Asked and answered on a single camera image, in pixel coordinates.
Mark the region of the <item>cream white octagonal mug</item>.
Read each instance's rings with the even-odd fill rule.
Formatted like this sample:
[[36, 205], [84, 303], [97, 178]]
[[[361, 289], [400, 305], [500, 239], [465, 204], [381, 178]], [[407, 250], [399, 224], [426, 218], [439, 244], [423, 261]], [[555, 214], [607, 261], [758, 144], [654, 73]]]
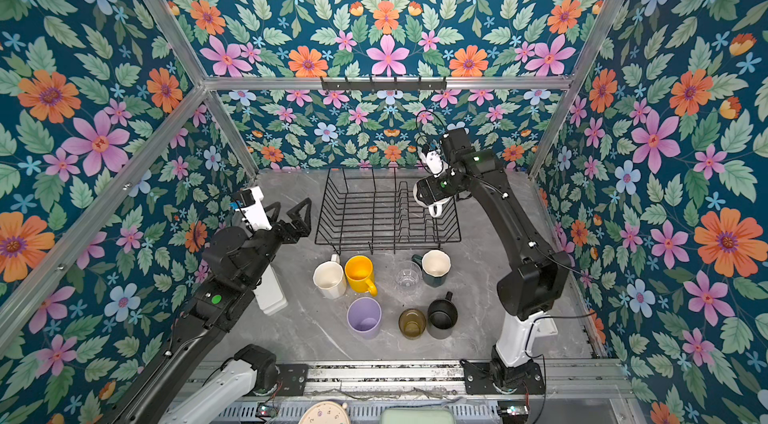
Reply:
[[328, 261], [318, 265], [313, 272], [312, 280], [324, 298], [335, 300], [344, 296], [347, 291], [347, 280], [340, 256], [333, 254]]

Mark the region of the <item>yellow plastic mug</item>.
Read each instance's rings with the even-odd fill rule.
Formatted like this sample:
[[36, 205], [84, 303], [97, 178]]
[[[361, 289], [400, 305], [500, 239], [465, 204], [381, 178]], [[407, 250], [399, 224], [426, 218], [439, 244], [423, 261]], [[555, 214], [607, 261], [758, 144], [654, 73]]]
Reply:
[[374, 264], [363, 255], [351, 257], [344, 266], [344, 273], [349, 287], [358, 294], [378, 296], [375, 283]]

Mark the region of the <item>white mug red interior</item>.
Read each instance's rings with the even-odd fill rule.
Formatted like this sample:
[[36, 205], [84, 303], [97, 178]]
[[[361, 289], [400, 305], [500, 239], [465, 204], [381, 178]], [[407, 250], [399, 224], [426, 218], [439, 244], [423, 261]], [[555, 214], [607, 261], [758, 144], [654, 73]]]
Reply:
[[453, 198], [456, 190], [446, 177], [429, 176], [416, 182], [413, 197], [416, 203], [425, 208], [431, 217], [439, 218], [444, 206]]

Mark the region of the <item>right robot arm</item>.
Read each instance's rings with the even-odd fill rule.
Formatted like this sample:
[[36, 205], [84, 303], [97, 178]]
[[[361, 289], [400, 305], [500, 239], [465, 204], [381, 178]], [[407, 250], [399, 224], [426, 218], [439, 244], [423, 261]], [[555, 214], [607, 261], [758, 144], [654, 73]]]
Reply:
[[414, 185], [416, 204], [438, 218], [449, 201], [468, 193], [485, 211], [510, 268], [496, 286], [505, 318], [492, 348], [488, 376], [501, 391], [541, 382], [543, 372], [532, 354], [533, 343], [564, 290], [571, 270], [568, 254], [555, 250], [538, 231], [492, 150], [475, 149], [462, 129], [443, 133], [440, 147], [420, 155], [429, 175]]

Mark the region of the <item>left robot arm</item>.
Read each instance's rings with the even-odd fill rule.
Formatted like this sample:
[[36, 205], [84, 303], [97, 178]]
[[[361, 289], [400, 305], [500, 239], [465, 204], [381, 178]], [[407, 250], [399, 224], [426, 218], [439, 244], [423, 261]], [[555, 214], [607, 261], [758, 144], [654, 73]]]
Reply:
[[177, 319], [171, 337], [108, 409], [103, 423], [158, 423], [193, 371], [231, 331], [255, 298], [267, 267], [284, 244], [311, 232], [309, 198], [291, 208], [288, 221], [278, 218], [280, 204], [267, 207], [268, 227], [246, 221], [218, 231], [203, 252], [210, 274]]

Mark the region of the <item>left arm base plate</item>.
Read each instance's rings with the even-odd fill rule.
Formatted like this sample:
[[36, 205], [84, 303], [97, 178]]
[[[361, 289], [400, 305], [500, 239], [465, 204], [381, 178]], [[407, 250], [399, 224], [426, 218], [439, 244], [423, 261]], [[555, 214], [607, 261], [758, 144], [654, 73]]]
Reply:
[[308, 374], [307, 364], [277, 364], [273, 370], [267, 372], [264, 381], [266, 386], [254, 388], [251, 395], [264, 398], [300, 397], [308, 383]]

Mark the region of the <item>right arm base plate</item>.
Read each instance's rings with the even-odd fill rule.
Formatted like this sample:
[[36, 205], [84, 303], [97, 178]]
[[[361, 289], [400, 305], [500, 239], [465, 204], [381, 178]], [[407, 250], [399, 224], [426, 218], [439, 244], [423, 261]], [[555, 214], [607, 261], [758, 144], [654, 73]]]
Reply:
[[517, 367], [506, 367], [500, 359], [489, 362], [459, 361], [464, 373], [465, 391], [470, 395], [532, 394], [546, 392], [541, 367], [529, 359]]

